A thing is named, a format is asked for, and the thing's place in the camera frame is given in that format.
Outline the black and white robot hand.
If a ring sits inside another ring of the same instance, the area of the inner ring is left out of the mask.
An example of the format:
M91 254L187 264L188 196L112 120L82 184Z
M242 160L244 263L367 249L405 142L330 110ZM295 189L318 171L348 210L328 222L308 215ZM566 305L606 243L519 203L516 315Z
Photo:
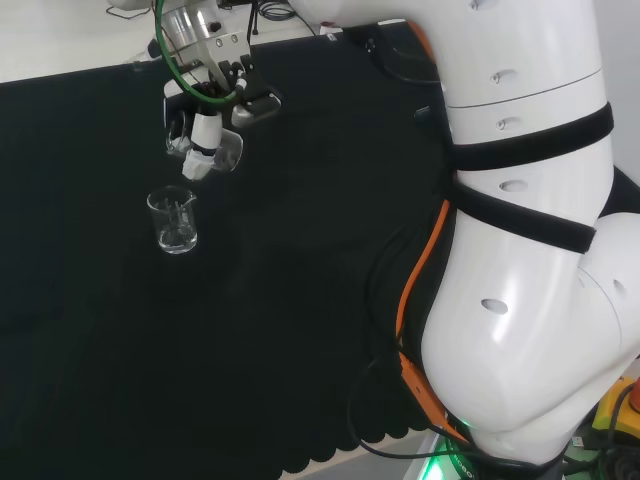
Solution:
M199 181L233 171L243 153L240 130L278 113L281 100L263 80L242 31L168 50L180 80L164 86L167 153L182 175Z

